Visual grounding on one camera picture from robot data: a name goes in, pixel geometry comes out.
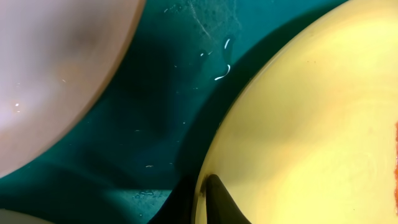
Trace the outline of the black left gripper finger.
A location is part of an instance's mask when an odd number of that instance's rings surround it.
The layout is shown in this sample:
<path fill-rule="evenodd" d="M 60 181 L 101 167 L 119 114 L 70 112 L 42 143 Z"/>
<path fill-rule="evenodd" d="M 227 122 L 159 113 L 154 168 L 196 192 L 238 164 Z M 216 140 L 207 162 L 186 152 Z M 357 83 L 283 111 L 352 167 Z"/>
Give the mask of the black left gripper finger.
<path fill-rule="evenodd" d="M 251 224 L 217 175 L 206 178 L 205 190 L 207 224 Z"/>

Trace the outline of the yellow round plate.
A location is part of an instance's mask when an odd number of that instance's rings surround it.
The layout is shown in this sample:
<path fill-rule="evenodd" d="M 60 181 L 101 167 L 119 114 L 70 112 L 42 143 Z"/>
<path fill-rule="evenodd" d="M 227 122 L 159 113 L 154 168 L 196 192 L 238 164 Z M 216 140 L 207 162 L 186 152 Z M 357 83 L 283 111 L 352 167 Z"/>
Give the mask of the yellow round plate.
<path fill-rule="evenodd" d="M 198 176 L 251 223 L 396 223 L 397 0 L 347 1 L 296 35 L 233 103 Z"/>

